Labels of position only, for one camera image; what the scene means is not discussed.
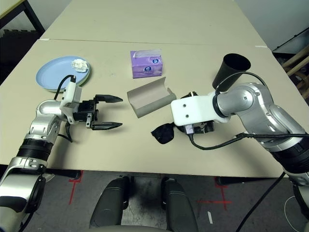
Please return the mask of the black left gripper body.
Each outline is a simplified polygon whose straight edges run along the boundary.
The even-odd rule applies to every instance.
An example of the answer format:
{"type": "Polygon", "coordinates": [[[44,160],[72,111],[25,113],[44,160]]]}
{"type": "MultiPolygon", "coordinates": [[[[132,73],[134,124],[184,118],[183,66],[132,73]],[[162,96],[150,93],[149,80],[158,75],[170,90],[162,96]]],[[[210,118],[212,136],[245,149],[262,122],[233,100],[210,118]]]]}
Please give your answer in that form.
{"type": "Polygon", "coordinates": [[[85,122],[87,128],[94,129],[95,122],[98,120],[98,97],[99,95],[95,95],[92,100],[79,103],[77,112],[73,113],[73,119],[78,122],[85,122]]]}

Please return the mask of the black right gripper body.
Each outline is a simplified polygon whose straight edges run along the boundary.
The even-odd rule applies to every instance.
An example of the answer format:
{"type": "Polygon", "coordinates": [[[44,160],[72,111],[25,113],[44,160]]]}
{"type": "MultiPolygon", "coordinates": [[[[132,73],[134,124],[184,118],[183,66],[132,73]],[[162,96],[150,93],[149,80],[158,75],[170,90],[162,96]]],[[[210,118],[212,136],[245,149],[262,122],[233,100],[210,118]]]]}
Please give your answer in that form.
{"type": "Polygon", "coordinates": [[[185,126],[178,126],[178,130],[186,134],[204,134],[214,131],[213,121],[205,121],[185,126]]]}

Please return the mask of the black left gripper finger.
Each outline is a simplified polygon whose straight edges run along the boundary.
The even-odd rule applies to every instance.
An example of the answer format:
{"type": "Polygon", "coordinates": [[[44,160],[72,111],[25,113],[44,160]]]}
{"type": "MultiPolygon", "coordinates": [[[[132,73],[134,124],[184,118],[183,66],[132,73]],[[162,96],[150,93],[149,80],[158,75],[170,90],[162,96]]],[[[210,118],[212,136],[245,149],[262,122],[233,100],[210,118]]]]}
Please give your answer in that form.
{"type": "Polygon", "coordinates": [[[92,124],[91,129],[94,131],[100,131],[100,130],[111,130],[115,129],[117,127],[122,126],[122,123],[118,122],[102,122],[101,124],[92,124]]]}
{"type": "Polygon", "coordinates": [[[117,96],[113,96],[113,95],[95,95],[96,104],[102,101],[106,103],[117,103],[117,102],[122,102],[123,99],[117,96]]]}

